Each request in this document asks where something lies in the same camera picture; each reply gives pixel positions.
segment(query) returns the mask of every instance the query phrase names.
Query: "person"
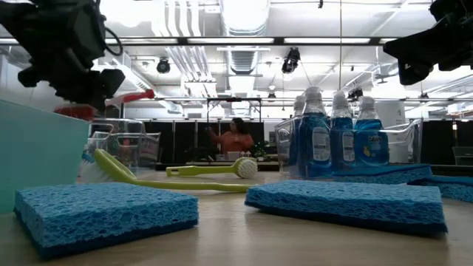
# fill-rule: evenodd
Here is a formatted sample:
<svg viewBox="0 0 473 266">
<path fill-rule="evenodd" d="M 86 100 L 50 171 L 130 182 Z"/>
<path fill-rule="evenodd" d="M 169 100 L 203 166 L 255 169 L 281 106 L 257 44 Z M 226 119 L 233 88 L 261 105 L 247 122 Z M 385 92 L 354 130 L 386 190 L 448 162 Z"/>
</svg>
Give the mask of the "person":
<svg viewBox="0 0 473 266">
<path fill-rule="evenodd" d="M 223 154 L 227 154 L 229 151 L 247 151 L 254 144 L 242 118 L 234 118 L 230 123 L 230 131 L 221 136 L 217 136 L 210 128 L 208 133 L 214 143 L 222 146 Z"/>
</svg>

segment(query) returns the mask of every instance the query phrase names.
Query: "blue dish soap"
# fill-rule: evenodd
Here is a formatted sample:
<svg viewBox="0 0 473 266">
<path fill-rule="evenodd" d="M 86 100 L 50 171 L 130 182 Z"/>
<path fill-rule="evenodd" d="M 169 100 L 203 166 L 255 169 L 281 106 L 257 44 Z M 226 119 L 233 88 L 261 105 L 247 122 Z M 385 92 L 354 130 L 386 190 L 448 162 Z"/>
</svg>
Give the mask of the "blue dish soap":
<svg viewBox="0 0 473 266">
<path fill-rule="evenodd" d="M 317 87 L 305 91 L 305 108 L 299 126 L 299 175 L 305 179 L 331 175 L 330 130 Z"/>
<path fill-rule="evenodd" d="M 348 107 L 348 100 L 342 91 L 338 91 L 333 96 L 331 123 L 332 170 L 350 170 L 355 166 L 353 120 Z"/>
<path fill-rule="evenodd" d="M 305 97 L 297 96 L 294 101 L 294 116 L 290 120 L 290 144 L 289 161 L 287 166 L 292 177 L 298 177 L 297 157 L 299 156 L 299 126 L 301 124 L 302 112 L 304 111 Z"/>
<path fill-rule="evenodd" d="M 357 167 L 387 166 L 389 144 L 387 134 L 379 132 L 383 125 L 375 111 L 375 101 L 364 96 L 360 101 L 360 114 L 355 123 L 355 158 Z"/>
</svg>

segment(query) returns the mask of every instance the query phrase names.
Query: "yellow-green dish brush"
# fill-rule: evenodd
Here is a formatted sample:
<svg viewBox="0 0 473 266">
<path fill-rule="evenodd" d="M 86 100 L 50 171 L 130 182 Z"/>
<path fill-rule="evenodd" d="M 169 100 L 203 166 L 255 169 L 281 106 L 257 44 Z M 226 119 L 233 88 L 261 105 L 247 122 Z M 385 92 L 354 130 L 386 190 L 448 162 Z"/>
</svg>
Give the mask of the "yellow-green dish brush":
<svg viewBox="0 0 473 266">
<path fill-rule="evenodd" d="M 253 178 L 258 172 L 258 165 L 254 158 L 242 157 L 232 166 L 180 166 L 168 167 L 168 177 L 190 177 L 198 174 L 236 174 L 240 178 Z"/>
<path fill-rule="evenodd" d="M 143 185 L 151 188 L 179 190 L 216 190 L 227 192 L 246 192 L 253 185 L 220 183 L 179 183 L 139 180 L 122 163 L 102 149 L 94 152 L 95 163 L 84 166 L 81 172 L 85 183 L 122 182 Z"/>
</svg>

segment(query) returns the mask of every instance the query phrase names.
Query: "desk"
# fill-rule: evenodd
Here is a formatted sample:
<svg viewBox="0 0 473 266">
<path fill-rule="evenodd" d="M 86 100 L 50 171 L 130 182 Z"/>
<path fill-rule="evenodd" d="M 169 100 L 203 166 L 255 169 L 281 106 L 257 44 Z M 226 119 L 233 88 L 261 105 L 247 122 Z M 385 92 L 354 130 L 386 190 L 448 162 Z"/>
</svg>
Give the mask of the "desk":
<svg viewBox="0 0 473 266">
<path fill-rule="evenodd" d="M 164 178 L 156 172 L 146 179 Z M 269 173 L 261 173 L 269 178 Z M 473 265 L 473 205 L 444 200 L 445 239 L 273 216 L 245 207 L 244 194 L 197 191 L 200 224 L 186 231 L 40 263 L 12 214 L 0 216 L 5 266 L 442 266 Z"/>
</svg>

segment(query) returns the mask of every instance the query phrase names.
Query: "cellulose sponge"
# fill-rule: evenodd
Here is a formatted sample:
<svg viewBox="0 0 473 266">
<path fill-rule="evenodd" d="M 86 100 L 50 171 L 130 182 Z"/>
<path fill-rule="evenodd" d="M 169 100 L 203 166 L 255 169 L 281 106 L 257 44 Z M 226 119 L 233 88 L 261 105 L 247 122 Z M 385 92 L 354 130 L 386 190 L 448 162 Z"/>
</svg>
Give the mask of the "cellulose sponge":
<svg viewBox="0 0 473 266">
<path fill-rule="evenodd" d="M 440 189 L 442 197 L 473 202 L 473 177 L 432 176 L 408 184 L 436 186 Z"/>
<path fill-rule="evenodd" d="M 125 183 L 58 185 L 16 192 L 16 216 L 44 259 L 197 224 L 197 198 Z"/>
<path fill-rule="evenodd" d="M 413 234 L 447 232 L 433 187 L 288 180 L 248 189 L 245 204 L 282 216 Z"/>
<path fill-rule="evenodd" d="M 333 173 L 336 182 L 404 184 L 424 177 L 431 177 L 430 165 L 417 164 L 405 166 L 380 166 L 372 168 L 356 168 L 352 171 Z"/>
</svg>

